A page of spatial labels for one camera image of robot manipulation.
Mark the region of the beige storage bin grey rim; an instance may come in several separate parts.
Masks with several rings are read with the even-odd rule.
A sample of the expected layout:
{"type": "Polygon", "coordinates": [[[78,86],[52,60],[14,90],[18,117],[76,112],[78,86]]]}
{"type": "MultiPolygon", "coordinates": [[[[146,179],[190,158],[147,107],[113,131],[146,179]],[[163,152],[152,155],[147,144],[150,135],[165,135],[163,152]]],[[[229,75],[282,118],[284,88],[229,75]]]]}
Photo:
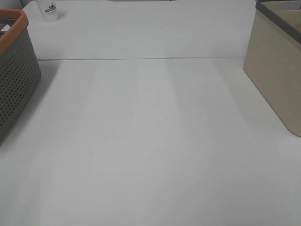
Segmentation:
{"type": "Polygon", "coordinates": [[[301,2],[259,0],[243,69],[294,135],[301,135],[301,2]]]}

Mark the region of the grey perforated basket orange rim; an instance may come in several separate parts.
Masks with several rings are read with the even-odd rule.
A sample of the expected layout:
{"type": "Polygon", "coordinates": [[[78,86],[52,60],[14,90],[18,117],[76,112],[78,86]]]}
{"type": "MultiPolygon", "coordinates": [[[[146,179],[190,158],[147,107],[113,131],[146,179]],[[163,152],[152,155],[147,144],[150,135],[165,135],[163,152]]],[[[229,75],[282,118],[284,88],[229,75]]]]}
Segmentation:
{"type": "Polygon", "coordinates": [[[29,103],[41,79],[24,11],[2,8],[0,22],[0,139],[3,141],[29,103]]]}

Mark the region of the white paper cup green logo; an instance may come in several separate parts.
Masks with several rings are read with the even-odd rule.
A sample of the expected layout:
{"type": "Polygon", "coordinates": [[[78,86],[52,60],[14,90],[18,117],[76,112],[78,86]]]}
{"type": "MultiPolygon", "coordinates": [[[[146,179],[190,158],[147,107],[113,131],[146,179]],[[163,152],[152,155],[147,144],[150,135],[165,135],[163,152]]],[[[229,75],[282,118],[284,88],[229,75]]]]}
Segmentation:
{"type": "Polygon", "coordinates": [[[58,20],[55,0],[36,0],[36,2],[46,23],[53,23],[58,20]]]}

